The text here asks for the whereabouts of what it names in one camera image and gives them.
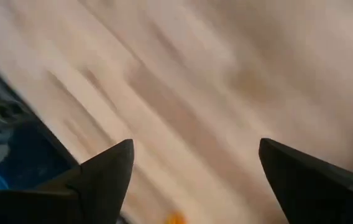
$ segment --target orange object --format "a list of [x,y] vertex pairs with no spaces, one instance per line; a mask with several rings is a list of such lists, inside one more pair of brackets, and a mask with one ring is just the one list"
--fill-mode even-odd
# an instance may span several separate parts
[[166,224],[186,224],[186,220],[181,213],[174,213],[169,216]]

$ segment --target wooden floor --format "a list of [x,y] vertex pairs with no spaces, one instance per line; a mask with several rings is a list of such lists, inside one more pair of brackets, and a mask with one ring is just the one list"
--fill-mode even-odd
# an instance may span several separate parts
[[0,0],[0,74],[135,224],[285,223],[261,137],[353,170],[353,0]]

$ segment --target light wood floor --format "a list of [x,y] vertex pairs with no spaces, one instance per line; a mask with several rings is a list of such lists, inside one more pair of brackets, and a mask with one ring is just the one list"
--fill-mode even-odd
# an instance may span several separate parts
[[135,224],[285,223],[262,137],[353,170],[353,0],[0,0],[0,74]]

